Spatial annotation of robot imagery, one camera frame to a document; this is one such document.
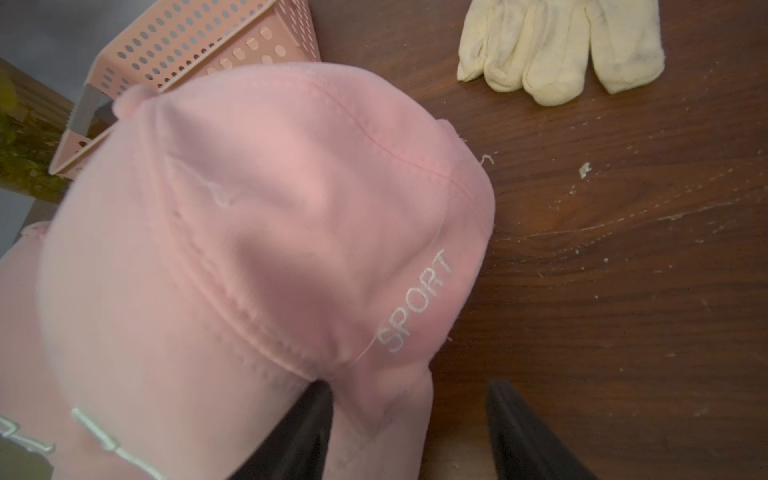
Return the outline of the pink baseball cap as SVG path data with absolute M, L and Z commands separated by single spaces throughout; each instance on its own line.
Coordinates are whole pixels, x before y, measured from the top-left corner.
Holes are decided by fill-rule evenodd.
M 66 444 L 67 408 L 42 352 L 38 263 L 48 222 L 27 226 L 1 259 L 1 437 L 45 456 Z

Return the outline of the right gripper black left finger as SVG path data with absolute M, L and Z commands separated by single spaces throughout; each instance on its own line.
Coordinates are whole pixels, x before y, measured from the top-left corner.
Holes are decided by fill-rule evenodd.
M 310 384 L 231 480 L 311 480 L 323 477 L 333 421 L 329 384 Z

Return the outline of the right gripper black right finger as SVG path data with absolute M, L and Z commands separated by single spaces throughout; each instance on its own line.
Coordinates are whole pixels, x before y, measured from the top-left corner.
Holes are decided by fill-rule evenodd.
M 500 480 L 596 480 L 506 380 L 489 383 L 489 440 Z

